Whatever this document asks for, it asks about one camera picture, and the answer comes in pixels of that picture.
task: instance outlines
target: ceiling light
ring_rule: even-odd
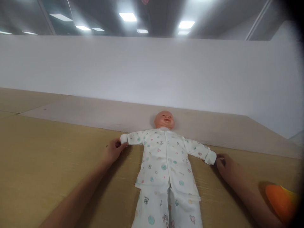
[[[146,30],[146,29],[138,29],[137,32],[138,33],[149,33],[148,30]]]
[[[70,19],[66,16],[63,16],[62,14],[50,14],[50,15],[59,19],[59,20],[62,20],[62,21],[73,21],[72,19]]]
[[[179,31],[178,34],[179,35],[188,35],[190,31]]]
[[[24,31],[22,31],[23,33],[27,33],[27,34],[31,34],[31,35],[38,35],[38,34],[36,34],[36,33],[31,33],[31,32],[24,32]]]
[[[195,22],[193,21],[181,21],[180,25],[178,26],[179,29],[189,29],[194,25]]]
[[[120,13],[119,15],[122,17],[122,19],[124,21],[127,21],[127,22],[137,21],[136,17],[134,16],[133,13]]]
[[[2,31],[0,31],[0,33],[7,34],[7,35],[12,35],[12,33],[2,32]]]
[[[96,30],[96,31],[104,31],[104,30],[101,29],[101,28],[92,28],[92,29],[94,29],[94,30]]]
[[[82,25],[76,25],[77,28],[84,30],[84,31],[91,31],[89,28],[87,28],[86,26],[82,26]]]

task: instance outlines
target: ceiling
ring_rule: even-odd
[[[102,35],[222,39],[222,34],[249,21],[250,30],[266,0],[0,0],[0,31],[14,35]],[[133,13],[136,22],[125,22],[119,13]],[[61,14],[65,22],[50,14]],[[273,4],[251,36],[270,40],[286,14]],[[179,29],[181,21],[195,21]],[[90,31],[76,28],[85,26]],[[148,34],[138,33],[145,29]],[[178,35],[179,31],[189,31]]]

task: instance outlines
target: doll face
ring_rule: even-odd
[[[175,124],[173,115],[169,111],[161,111],[160,113],[158,113],[155,117],[154,123],[156,128],[166,127],[170,130],[174,128]]]

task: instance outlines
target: white onesie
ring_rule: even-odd
[[[135,184],[141,192],[132,227],[202,227],[200,196],[188,154],[210,165],[216,154],[167,128],[124,134],[120,141],[144,145]]]

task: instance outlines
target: wooden surface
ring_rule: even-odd
[[[0,88],[0,111],[22,113],[67,97],[55,93]]]
[[[37,227],[97,164],[121,132],[23,116],[0,119],[0,227]],[[228,153],[256,182],[296,190],[300,160],[212,147]],[[102,180],[78,227],[131,227],[139,189],[134,187],[143,146],[129,146]],[[216,169],[189,156],[201,196],[204,228],[254,226]]]
[[[16,115],[16,113],[0,111],[0,119],[6,118],[9,116],[13,116],[13,115]]]

